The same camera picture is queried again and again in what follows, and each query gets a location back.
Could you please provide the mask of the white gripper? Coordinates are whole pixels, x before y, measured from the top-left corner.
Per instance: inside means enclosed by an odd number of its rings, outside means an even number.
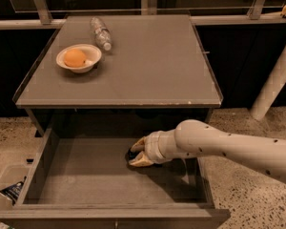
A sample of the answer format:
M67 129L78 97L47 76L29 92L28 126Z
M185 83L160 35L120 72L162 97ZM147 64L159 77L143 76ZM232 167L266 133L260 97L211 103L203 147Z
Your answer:
M171 158L165 157L161 151L162 148L169 146L172 137L172 131L157 131L152 132L146 137L141 137L131 147L131 151L133 153L142 152L142 156L140 159L128 161L128 163L133 167L149 167L154 163L162 164L172 161Z

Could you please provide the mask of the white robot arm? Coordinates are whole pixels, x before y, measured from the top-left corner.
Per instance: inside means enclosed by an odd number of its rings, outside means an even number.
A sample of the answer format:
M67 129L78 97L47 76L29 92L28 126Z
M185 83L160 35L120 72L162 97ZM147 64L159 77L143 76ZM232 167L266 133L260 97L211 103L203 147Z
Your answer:
M128 151L134 167L201 156L223 156L286 184L286 140L226 133L194 119L143 136Z

